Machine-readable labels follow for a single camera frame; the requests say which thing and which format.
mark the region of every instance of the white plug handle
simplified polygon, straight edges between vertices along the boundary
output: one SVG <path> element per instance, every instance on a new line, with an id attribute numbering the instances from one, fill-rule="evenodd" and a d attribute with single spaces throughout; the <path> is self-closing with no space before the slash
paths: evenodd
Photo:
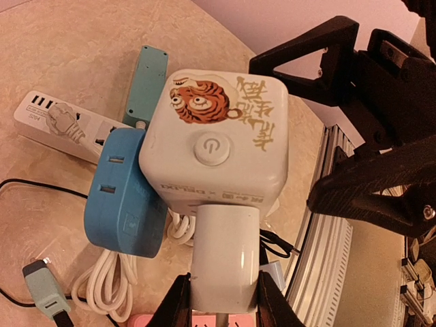
<path id="1" fill-rule="evenodd" d="M 197 209 L 191 269 L 191 307 L 248 313 L 256 306 L 260 211 L 205 204 Z"/>

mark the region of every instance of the gray connector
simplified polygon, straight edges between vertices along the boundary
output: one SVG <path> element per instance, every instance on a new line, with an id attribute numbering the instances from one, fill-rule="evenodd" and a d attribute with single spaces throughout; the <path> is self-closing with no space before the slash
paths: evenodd
<path id="1" fill-rule="evenodd" d="M 44 315 L 53 320 L 57 313 L 71 311 L 61 286 L 43 260 L 25 266 L 22 274 L 36 307 Z"/>
<path id="2" fill-rule="evenodd" d="M 286 286 L 285 277 L 281 269 L 280 261 L 270 262 L 269 264 L 263 264 L 259 267 L 259 270 L 269 273 L 272 279 L 277 284 L 280 291 L 283 291 Z"/>

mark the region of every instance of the blue power adapter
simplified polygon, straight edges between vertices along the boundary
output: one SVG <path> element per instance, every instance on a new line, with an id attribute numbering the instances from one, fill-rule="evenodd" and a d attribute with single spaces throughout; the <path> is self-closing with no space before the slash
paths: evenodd
<path id="1" fill-rule="evenodd" d="M 84 228 L 94 245 L 153 258 L 161 247 L 168 207 L 139 167 L 144 137 L 142 129 L 125 128 L 114 130 L 105 141 Z"/>

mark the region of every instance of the teal power strip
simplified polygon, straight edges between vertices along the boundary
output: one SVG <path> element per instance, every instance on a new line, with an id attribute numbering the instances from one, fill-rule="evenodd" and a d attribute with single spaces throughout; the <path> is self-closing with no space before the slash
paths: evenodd
<path id="1" fill-rule="evenodd" d="M 149 126 L 165 85 L 167 65 L 168 53 L 150 46 L 142 47 L 131 83 L 124 124 L 135 127 L 137 121 L 144 121 Z"/>

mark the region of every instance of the white cube power strip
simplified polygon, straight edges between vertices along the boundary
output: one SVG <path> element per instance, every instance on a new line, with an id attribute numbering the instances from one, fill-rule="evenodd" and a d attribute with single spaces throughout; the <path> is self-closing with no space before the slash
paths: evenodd
<path id="1" fill-rule="evenodd" d="M 97 164 L 98 158 L 90 150 L 75 143 L 68 136 L 58 136 L 50 131 L 46 117 L 48 109 L 55 104 L 67 104 L 72 108 L 85 138 L 100 152 L 111 131 L 120 127 L 131 128 L 42 92 L 30 91 L 14 113 L 18 132 L 36 142 Z"/>

